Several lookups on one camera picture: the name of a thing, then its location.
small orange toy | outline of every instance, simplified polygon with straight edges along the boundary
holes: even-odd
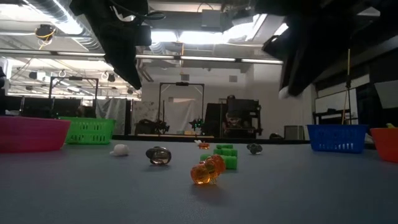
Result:
[[[198,147],[199,147],[199,149],[209,149],[210,144],[203,142],[203,143],[199,143]]]
[[[208,184],[217,182],[217,177],[225,171],[225,163],[219,155],[212,155],[199,165],[191,169],[191,178],[196,184]]]

orange plastic bottle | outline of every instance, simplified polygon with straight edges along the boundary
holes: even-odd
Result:
[[[223,158],[213,155],[191,170],[191,178],[196,184],[208,184],[210,181],[216,183],[217,177],[226,169]]]

vent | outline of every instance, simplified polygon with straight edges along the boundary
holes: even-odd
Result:
[[[229,76],[229,82],[238,82],[238,76],[230,75]]]
[[[187,75],[187,74],[181,74],[181,81],[183,81],[183,82],[188,82],[188,81],[189,81],[189,75]]]

white curtain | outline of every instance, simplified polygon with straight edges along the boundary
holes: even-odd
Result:
[[[107,99],[97,100],[97,118],[116,120],[113,134],[124,134],[124,124],[126,123],[126,101],[127,99]]]
[[[198,119],[201,109],[195,100],[179,103],[165,102],[165,122],[170,126],[169,134],[176,134],[177,131],[193,131],[190,121]]]

green toy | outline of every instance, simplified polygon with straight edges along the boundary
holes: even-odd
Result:
[[[228,145],[216,145],[216,148],[217,149],[233,149],[234,146],[231,145],[231,144],[228,144]]]
[[[233,145],[217,145],[216,149],[213,150],[213,154],[220,155],[225,162],[227,169],[237,169],[238,167],[238,150],[233,149]],[[200,160],[204,161],[211,155],[203,154],[200,156]]]

